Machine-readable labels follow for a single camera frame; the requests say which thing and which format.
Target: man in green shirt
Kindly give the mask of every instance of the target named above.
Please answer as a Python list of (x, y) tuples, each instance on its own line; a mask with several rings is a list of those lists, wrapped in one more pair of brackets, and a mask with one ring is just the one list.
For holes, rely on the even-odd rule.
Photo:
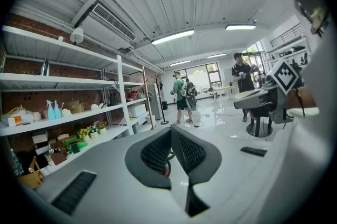
[(177, 94), (177, 108), (178, 108), (178, 116), (177, 121), (174, 122), (174, 124), (180, 124), (180, 119), (182, 115), (182, 110), (185, 110), (187, 108), (187, 112), (189, 113), (189, 119), (186, 121), (187, 123), (193, 123), (192, 120), (192, 112), (190, 108), (188, 108), (186, 103), (186, 97), (181, 95), (181, 89), (184, 85), (184, 80), (180, 77), (180, 72), (175, 71), (173, 74), (173, 77), (175, 77), (175, 81), (173, 83), (173, 90), (171, 91), (171, 95)]

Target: fluorescent light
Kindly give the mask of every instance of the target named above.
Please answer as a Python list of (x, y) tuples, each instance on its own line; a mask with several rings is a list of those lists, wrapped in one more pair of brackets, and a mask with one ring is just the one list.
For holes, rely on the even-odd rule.
[(210, 56), (207, 56), (207, 59), (208, 58), (213, 58), (213, 57), (225, 56), (225, 55), (227, 55), (227, 54), (226, 53), (222, 53), (222, 54), (210, 55)]
[(176, 38), (180, 38), (180, 37), (183, 37), (183, 36), (190, 36), (190, 35), (193, 35), (193, 34), (194, 34), (194, 30), (189, 30), (189, 31), (185, 31), (185, 32), (182, 32), (182, 33), (178, 33), (178, 34), (174, 34), (174, 35), (171, 35), (171, 36), (160, 38), (159, 40), (153, 41), (152, 44), (157, 45), (157, 44), (160, 44), (160, 43), (163, 43), (163, 42), (166, 42), (166, 41), (175, 40)]
[(171, 64), (170, 66), (176, 66), (176, 65), (180, 65), (180, 64), (185, 64), (185, 63), (189, 63), (190, 61), (191, 60), (186, 60), (186, 61), (183, 61), (183, 62)]
[(246, 30), (246, 29), (255, 29), (256, 25), (228, 25), (226, 26), (226, 30)]

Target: spray bottle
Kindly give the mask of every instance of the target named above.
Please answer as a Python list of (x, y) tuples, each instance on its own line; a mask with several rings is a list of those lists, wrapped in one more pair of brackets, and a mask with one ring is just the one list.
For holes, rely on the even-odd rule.
[(58, 108), (57, 100), (55, 100), (54, 111), (55, 111), (55, 118), (56, 118), (56, 119), (62, 117), (61, 111), (60, 111), (60, 109)]
[(56, 118), (55, 112), (52, 106), (52, 102), (50, 100), (47, 100), (47, 107), (48, 107), (48, 119), (53, 120)]

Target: flower pot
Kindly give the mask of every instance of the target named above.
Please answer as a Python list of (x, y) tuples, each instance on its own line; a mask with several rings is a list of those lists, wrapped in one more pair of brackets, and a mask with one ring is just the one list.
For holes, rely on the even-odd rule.
[(106, 128), (99, 129), (98, 132), (99, 132), (99, 134), (104, 134), (104, 133), (106, 133)]
[(91, 137), (91, 138), (98, 137), (98, 133), (97, 133), (97, 131), (95, 131), (95, 132), (91, 132), (91, 133), (90, 133), (90, 137)]
[(89, 142), (89, 141), (90, 141), (89, 135), (84, 136), (84, 137), (83, 137), (83, 140), (84, 140), (85, 142)]

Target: black cap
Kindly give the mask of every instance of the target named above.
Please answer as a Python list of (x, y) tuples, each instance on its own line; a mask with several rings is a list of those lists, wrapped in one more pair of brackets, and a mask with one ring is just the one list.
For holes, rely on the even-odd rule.
[(242, 56), (242, 53), (234, 53), (234, 59), (237, 59), (240, 56)]

